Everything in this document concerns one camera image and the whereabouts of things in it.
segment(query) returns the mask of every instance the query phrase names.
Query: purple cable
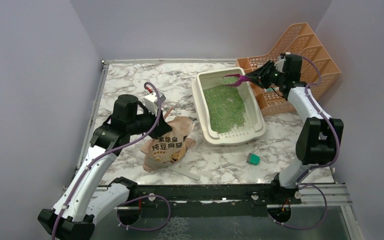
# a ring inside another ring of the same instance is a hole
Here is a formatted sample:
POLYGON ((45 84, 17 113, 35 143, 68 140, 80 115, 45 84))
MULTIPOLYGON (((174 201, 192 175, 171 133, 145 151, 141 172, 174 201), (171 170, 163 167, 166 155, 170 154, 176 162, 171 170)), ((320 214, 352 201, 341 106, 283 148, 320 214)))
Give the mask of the purple cable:
MULTIPOLYGON (((155 127, 158 125, 159 123, 159 120, 160 120, 160 116, 161 116, 161 99, 160 99, 160 93, 158 92, 157 88, 154 86, 154 84, 150 83, 150 82, 145 82, 145 84, 143 85, 145 88, 147 88, 147 85, 151 86, 151 88, 153 89, 153 91, 155 92, 156 94, 156 99, 157 99, 157 102, 158 102, 158 112, 156 114, 156 119, 155 119, 155 122, 153 123, 152 127, 144 134, 142 135, 141 137, 139 137, 138 139, 134 140, 134 141, 131 141, 127 144, 124 144, 123 146, 119 146, 119 147, 116 147, 116 148, 113 148, 109 151, 106 151, 104 153, 102 153, 101 155, 97 156, 95 159, 93 159, 88 165, 87 167, 90 169, 97 161, 99 161, 101 158, 103 158, 104 156, 108 155, 108 154, 111 154, 111 153, 114 153, 114 152, 117 152, 121 149, 124 149, 126 147, 129 147, 137 142, 139 142, 140 140, 146 138, 154 129, 155 127)), ((75 193, 76 189, 79 187, 79 184, 80 182, 82 181, 82 179, 85 177, 86 173, 88 172, 87 169, 84 169, 83 172, 80 174, 80 176, 78 177, 77 181, 75 182, 73 188, 71 189, 71 192, 68 194, 68 197, 67 199, 65 200, 63 206, 67 207, 70 200, 72 199, 73 197, 73 194, 75 193)), ((58 213, 58 216, 56 217, 56 220, 55 220, 55 223, 53 224, 53 228, 52 228, 52 235, 51 235, 51 240, 55 240, 55 237, 56 237, 56 234, 57 234, 57 227, 58 227, 58 223, 60 222, 60 219, 63 215, 65 211, 65 208, 61 208, 61 211, 59 211, 58 213)))
POLYGON ((301 57, 303 59, 305 59, 307 62, 309 62, 313 68, 315 69, 315 71, 317 72, 317 75, 318 75, 318 81, 317 82, 313 82, 313 83, 310 83, 310 84, 307 84, 307 86, 305 86, 305 94, 307 95, 308 97, 308 100, 310 101, 311 105, 315 108, 315 110, 320 114, 320 116, 326 121, 327 125, 329 126, 329 129, 332 131, 332 134, 333 134, 333 138, 335 139, 335 143, 336 143, 336 153, 335 153, 335 156, 333 157, 333 160, 330 161, 329 163, 327 164, 324 164, 324 165, 318 165, 318 166, 313 166, 313 167, 310 167, 307 171, 303 172, 298 178, 297 178, 297 183, 299 183, 308 173, 310 170, 313 170, 313 169, 318 169, 318 168, 325 168, 325 167, 329 167, 331 166, 332 164, 334 164, 337 160, 338 160, 338 157, 339 157, 339 152, 340 152, 340 143, 339 143, 339 138, 338 138, 338 134, 337 132, 335 131, 334 129, 334 126, 332 125, 331 121, 329 121, 329 118, 324 114, 324 112, 321 112, 321 109, 317 106, 316 102, 313 100, 313 98, 309 95, 309 88, 310 86, 317 86, 319 84, 322 83, 322 74, 320 73, 319 69, 317 68, 317 66, 314 64, 313 61, 311 61, 308 57, 306 56, 302 56, 302 55, 298 55, 298 54, 291 54, 291 55, 295 55, 295 56, 298 56, 298 57, 301 57))
POLYGON ((124 203, 122 203, 122 205, 124 204, 129 204, 129 203, 133 203, 137 200, 140 200, 140 199, 146 199, 146 198, 149 198, 149 197, 156 197, 156 198, 160 198, 162 200, 164 200, 164 202, 167 204, 167 207, 168 207, 168 216, 167 216, 167 219, 165 219, 165 221, 160 225, 160 226, 157 226, 157 227, 154 227, 154 228, 139 228, 139 227, 134 227, 134 226, 129 226, 129 225, 124 225, 122 223, 122 221, 120 220, 120 214, 119 212, 117 211, 117 220, 119 222, 119 227, 120 226, 123 226, 125 227, 127 230, 128 229, 133 229, 133 230, 138 230, 138 231, 145 231, 145 232, 151 232, 151 231, 155 231, 155 230, 158 230, 162 227, 164 227, 170 220, 170 216, 172 215, 172 209, 170 208, 170 203, 169 201, 167 201, 167 199, 165 199, 163 196, 160 196, 160 195, 146 195, 146 196, 140 196, 140 197, 137 197, 135 199, 132 199, 132 200, 129 200, 129 201, 126 201, 124 203))
POLYGON ((326 200, 326 196, 325 194, 322 192, 322 190, 320 190, 320 188, 318 188, 316 185, 312 184, 312 183, 308 183, 308 184, 305 184, 303 185, 302 187, 300 187, 299 189, 303 189, 303 188, 306 188, 306 187, 313 187, 315 189, 317 189, 320 193, 321 193, 321 196, 323 197, 323 200, 324 200, 324 213, 323 213, 323 217, 320 219, 320 221, 318 221, 318 223, 312 225, 312 226, 304 226, 304 227, 300 227, 300 226, 292 226, 292 225, 288 225, 288 224, 285 224, 285 223, 282 223, 282 222, 278 222, 276 221, 270 214, 270 218, 273 219, 273 222, 282 226, 282 227, 285 227, 285 228, 288 228, 288 229, 294 229, 294 230, 310 230, 310 229, 315 229, 317 228, 318 226, 320 226, 323 221, 325 221, 326 219, 326 216, 328 215, 328 201, 326 200))

